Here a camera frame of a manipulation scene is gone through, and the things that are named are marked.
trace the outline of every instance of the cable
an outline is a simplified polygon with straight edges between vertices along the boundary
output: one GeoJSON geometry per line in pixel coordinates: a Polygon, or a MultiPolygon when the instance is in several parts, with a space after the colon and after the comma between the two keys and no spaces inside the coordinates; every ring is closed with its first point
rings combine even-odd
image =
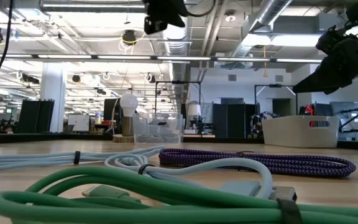
{"type": "MultiPolygon", "coordinates": [[[[148,157],[158,154],[164,147],[155,146],[147,149],[136,149],[129,152],[113,152],[113,153],[90,153],[84,152],[80,154],[79,162],[99,162],[104,161],[108,167],[113,167],[109,163],[114,161],[114,165],[127,170],[137,172],[144,164],[148,164],[148,157]]],[[[11,155],[0,156],[0,169],[13,169],[20,167],[39,167],[39,166],[55,166],[73,164],[75,160],[75,152],[57,153],[57,154],[38,154],[38,155],[11,155]]],[[[190,184],[198,187],[206,187],[196,182],[171,177],[169,175],[184,175],[201,170],[208,170],[221,166],[246,166],[255,169],[261,173],[263,185],[256,197],[268,198],[272,193],[273,180],[269,170],[261,163],[250,159],[232,158],[218,161],[211,161],[193,167],[184,169],[165,169],[148,167],[145,169],[146,175],[158,179],[169,180],[181,184],[190,184]]]]}
{"type": "Polygon", "coordinates": [[[9,12],[8,12],[8,22],[7,22],[7,31],[6,31],[6,41],[5,41],[5,48],[4,52],[2,53],[1,60],[0,60],[0,69],[2,67],[2,63],[4,63],[7,50],[9,48],[9,39],[11,38],[11,24],[12,24],[12,11],[13,11],[13,0],[9,0],[9,12]]]}
{"type": "MultiPolygon", "coordinates": [[[[147,156],[135,155],[135,154],[118,154],[107,158],[104,162],[104,165],[106,165],[107,167],[114,168],[114,166],[109,164],[110,161],[114,161],[114,165],[116,167],[124,168],[134,172],[137,172],[142,167],[142,165],[146,165],[149,163],[147,160],[147,156]]],[[[242,158],[218,159],[215,161],[209,161],[182,169],[167,169],[161,167],[148,166],[145,168],[145,172],[147,172],[149,176],[157,179],[169,180],[171,182],[176,182],[179,184],[190,184],[190,185],[195,185],[198,187],[205,188],[205,186],[203,185],[194,183],[189,180],[171,177],[170,175],[185,175],[194,172],[210,170],[218,167],[224,167],[224,166],[242,166],[242,167],[249,167],[250,169],[253,170],[257,170],[262,176],[263,184],[258,194],[255,197],[257,198],[270,197],[273,187],[272,175],[267,169],[267,167],[265,167],[260,162],[254,161],[252,159],[242,159],[242,158]]]]}
{"type": "MultiPolygon", "coordinates": [[[[162,149],[158,155],[164,166],[193,166],[223,158],[247,158],[263,163],[273,174],[300,175],[304,177],[347,177],[356,166],[345,159],[328,156],[243,154],[200,151],[189,149],[162,149]]],[[[229,166],[227,169],[246,169],[229,166]]]]}
{"type": "MultiPolygon", "coordinates": [[[[358,223],[358,208],[298,204],[298,209],[305,224],[358,223]]],[[[274,200],[176,184],[107,167],[65,169],[42,178],[25,192],[0,192],[0,215],[17,224],[283,223],[282,211],[274,200]],[[106,197],[58,197],[85,184],[115,186],[170,206],[149,207],[106,197]]]]}
{"type": "Polygon", "coordinates": [[[308,10],[306,10],[306,12],[305,13],[303,13],[303,15],[302,16],[305,16],[306,15],[306,13],[308,13],[308,11],[310,11],[312,8],[317,8],[317,9],[319,9],[320,10],[320,12],[323,12],[323,10],[321,10],[321,8],[320,7],[318,7],[318,6],[311,6],[308,10]]]}
{"type": "Polygon", "coordinates": [[[212,2],[212,7],[211,7],[210,10],[208,10],[208,11],[206,11],[206,12],[204,12],[204,13],[201,13],[201,14],[193,14],[193,13],[191,13],[191,12],[188,12],[188,13],[189,13],[189,16],[193,16],[193,17],[203,17],[203,16],[206,16],[206,15],[208,15],[209,13],[211,13],[212,10],[214,10],[215,4],[216,4],[216,0],[214,0],[214,1],[212,2]]]}

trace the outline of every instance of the cable tie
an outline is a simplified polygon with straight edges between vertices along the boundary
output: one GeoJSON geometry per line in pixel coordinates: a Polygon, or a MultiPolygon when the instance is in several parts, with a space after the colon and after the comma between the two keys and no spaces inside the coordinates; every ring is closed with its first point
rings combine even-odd
{"type": "Polygon", "coordinates": [[[80,157],[81,157],[81,152],[80,151],[75,151],[74,165],[78,165],[80,163],[80,157]]]}
{"type": "Polygon", "coordinates": [[[152,165],[152,164],[144,164],[144,165],[142,165],[142,166],[139,168],[139,171],[137,172],[137,174],[143,175],[144,170],[145,170],[146,167],[148,167],[148,166],[154,166],[154,167],[155,167],[155,165],[152,165]]]}
{"type": "Polygon", "coordinates": [[[301,213],[295,201],[278,198],[277,202],[282,214],[282,224],[303,224],[301,213]]]}

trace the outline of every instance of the table surface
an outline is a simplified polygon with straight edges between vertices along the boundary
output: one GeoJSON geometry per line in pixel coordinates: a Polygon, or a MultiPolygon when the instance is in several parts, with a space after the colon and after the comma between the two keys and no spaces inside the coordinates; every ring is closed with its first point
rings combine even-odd
{"type": "MultiPolygon", "coordinates": [[[[0,144],[0,154],[45,154],[56,152],[121,152],[132,149],[148,147],[145,145],[135,146],[133,144],[113,143],[110,141],[43,141],[14,144],[0,144]]],[[[320,205],[342,205],[358,207],[358,151],[349,149],[297,149],[289,147],[266,146],[263,144],[202,144],[186,143],[180,145],[186,149],[199,149],[221,152],[254,151],[263,154],[301,154],[317,156],[334,156],[348,159],[353,162],[357,170],[347,178],[342,179],[320,179],[312,177],[294,177],[288,175],[273,175],[275,186],[294,187],[298,195],[298,203],[320,204],[320,205]]],[[[158,157],[150,158],[150,163],[159,165],[158,157]]],[[[0,172],[0,191],[2,190],[25,190],[28,186],[42,177],[58,170],[72,166],[54,167],[27,167],[0,172]]],[[[234,170],[209,170],[183,175],[182,178],[197,181],[210,187],[218,188],[229,180],[260,180],[258,173],[238,172],[234,170]]],[[[62,197],[80,197],[82,191],[91,185],[84,185],[69,190],[62,197]]],[[[153,205],[156,202],[140,197],[146,204],[153,205]]],[[[0,217],[0,223],[10,223],[7,218],[0,217]]]]}

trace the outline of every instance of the light bulb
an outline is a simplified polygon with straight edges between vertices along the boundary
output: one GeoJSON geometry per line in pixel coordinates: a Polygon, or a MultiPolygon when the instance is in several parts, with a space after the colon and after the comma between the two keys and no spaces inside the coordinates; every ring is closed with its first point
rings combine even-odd
{"type": "Polygon", "coordinates": [[[139,101],[136,96],[132,94],[125,94],[121,97],[119,104],[124,112],[124,117],[132,117],[135,113],[137,105],[139,105],[139,101]]]}

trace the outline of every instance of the white pillar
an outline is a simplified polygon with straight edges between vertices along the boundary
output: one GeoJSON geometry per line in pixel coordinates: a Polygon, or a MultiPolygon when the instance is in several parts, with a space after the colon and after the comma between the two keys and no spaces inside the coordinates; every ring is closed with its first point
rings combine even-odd
{"type": "Polygon", "coordinates": [[[63,131],[67,75],[62,63],[44,63],[41,81],[41,100],[54,100],[50,132],[63,131]]]}

